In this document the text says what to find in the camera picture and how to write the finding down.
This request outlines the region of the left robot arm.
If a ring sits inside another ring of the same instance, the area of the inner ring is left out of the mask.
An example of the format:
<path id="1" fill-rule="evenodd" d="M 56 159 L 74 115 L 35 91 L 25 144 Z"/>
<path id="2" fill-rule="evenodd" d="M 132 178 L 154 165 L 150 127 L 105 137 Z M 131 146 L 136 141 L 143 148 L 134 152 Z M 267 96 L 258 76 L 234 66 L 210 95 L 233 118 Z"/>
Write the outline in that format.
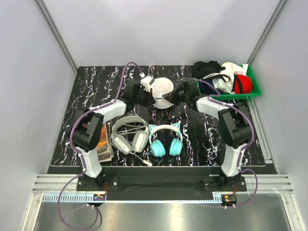
<path id="1" fill-rule="evenodd" d="M 93 108 L 81 106 L 76 110 L 69 132 L 69 143 L 81 159 L 83 173 L 88 176 L 87 185 L 91 189 L 100 190 L 104 184 L 103 177 L 99 176 L 102 166 L 96 150 L 103 124 L 124 115 L 135 105 L 149 107 L 154 104 L 151 89 L 153 83 L 154 80 L 149 77 L 130 80 L 123 92 L 110 102 Z"/>

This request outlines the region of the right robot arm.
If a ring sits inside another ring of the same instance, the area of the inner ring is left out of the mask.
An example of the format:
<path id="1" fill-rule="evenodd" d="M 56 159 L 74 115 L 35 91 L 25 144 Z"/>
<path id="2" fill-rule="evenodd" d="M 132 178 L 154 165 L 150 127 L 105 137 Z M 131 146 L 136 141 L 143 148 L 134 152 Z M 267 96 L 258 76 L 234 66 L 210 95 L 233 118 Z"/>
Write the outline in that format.
<path id="1" fill-rule="evenodd" d="M 241 176 L 241 162 L 245 149 L 254 141 L 254 127 L 243 103 L 225 103 L 202 94 L 199 81 L 183 79 L 170 93 L 162 95 L 168 102 L 186 103 L 194 111 L 208 114 L 218 120 L 218 130 L 226 144 L 221 171 L 214 182 L 225 191 L 231 190 Z"/>

